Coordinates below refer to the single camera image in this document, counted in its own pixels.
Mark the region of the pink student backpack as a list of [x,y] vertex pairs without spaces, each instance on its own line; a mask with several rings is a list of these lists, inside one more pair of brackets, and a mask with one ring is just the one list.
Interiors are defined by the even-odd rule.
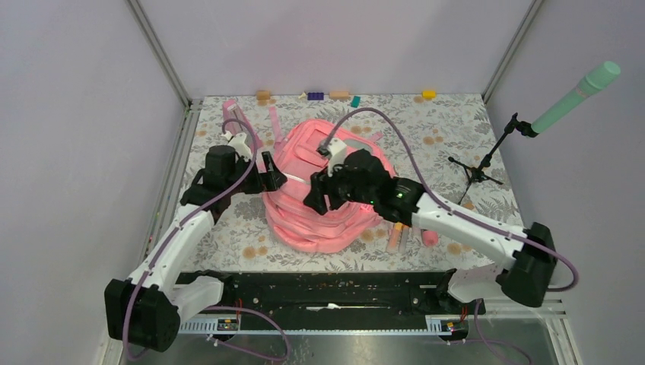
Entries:
[[302,252],[334,253],[382,222],[371,205],[342,201],[325,191],[329,161],[317,149],[333,131],[331,122],[308,119],[285,134],[274,107],[269,116],[273,159],[286,181],[262,200],[268,225],[280,241]]

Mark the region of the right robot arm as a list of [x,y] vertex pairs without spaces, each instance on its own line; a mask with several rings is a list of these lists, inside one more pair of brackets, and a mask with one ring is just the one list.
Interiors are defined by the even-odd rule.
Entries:
[[391,176],[365,150],[350,153],[332,169],[310,176],[303,203],[324,215],[347,202],[370,205],[384,220],[435,231],[463,243],[491,260],[472,269],[451,269],[437,285],[441,310],[455,313],[466,303],[506,297],[538,308],[548,290],[557,259],[549,229],[504,224],[437,195],[419,182]]

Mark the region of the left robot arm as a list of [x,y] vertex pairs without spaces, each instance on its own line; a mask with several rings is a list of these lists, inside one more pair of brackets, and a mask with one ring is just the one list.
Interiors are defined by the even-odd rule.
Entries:
[[286,181],[268,151],[253,156],[230,145],[209,148],[205,165],[183,193],[159,243],[125,280],[113,279],[106,286],[109,336],[125,345],[163,352],[174,342],[180,326],[202,310],[211,306],[225,313],[232,309],[236,293],[219,278],[200,275],[177,289],[183,263],[214,228],[233,195],[275,192]]

